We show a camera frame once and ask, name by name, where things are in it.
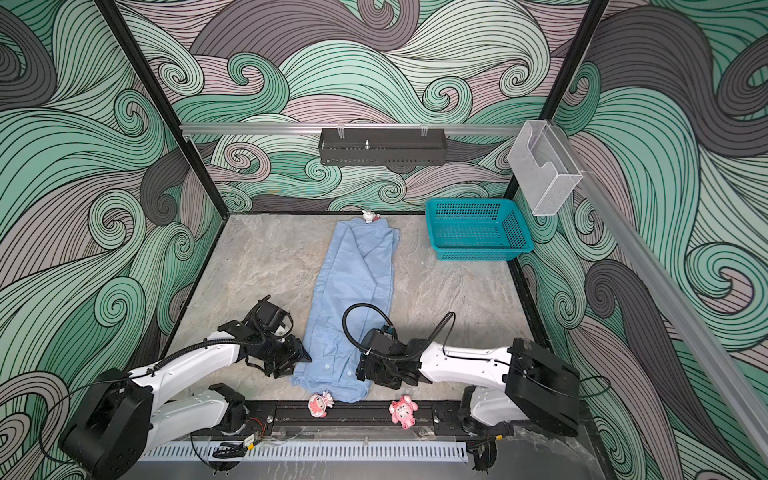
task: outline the light blue cloth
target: light blue cloth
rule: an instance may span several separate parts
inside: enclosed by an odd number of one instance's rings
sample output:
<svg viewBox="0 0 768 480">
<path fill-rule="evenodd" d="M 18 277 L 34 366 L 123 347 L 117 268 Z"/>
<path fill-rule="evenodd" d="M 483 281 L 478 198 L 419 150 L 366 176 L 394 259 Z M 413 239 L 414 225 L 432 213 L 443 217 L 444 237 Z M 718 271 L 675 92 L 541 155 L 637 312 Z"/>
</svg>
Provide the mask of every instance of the light blue cloth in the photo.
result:
<svg viewBox="0 0 768 480">
<path fill-rule="evenodd" d="M 372 303 L 389 315 L 395 271 L 392 255 L 400 232 L 386 220 L 362 218 L 336 224 L 323 268 L 317 276 L 303 344 L 311 363 L 299 363 L 291 383 L 311 393 L 327 390 L 335 400 L 357 402 L 368 395 L 370 380 L 360 382 L 355 368 L 360 352 L 344 336 L 341 317 L 354 303 Z M 385 320 L 368 308 L 354 309 L 347 328 L 358 341 Z"/>
</svg>

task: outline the basket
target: basket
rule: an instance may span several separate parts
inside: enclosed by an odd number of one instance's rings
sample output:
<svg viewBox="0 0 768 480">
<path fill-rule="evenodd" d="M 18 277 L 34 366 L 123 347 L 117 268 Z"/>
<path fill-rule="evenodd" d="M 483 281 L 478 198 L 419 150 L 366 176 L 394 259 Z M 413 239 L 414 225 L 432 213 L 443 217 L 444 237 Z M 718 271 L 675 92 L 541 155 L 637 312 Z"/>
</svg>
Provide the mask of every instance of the basket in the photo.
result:
<svg viewBox="0 0 768 480">
<path fill-rule="evenodd" d="M 531 232 L 512 200 L 433 198 L 426 217 L 438 260 L 512 260 L 533 250 Z"/>
</svg>

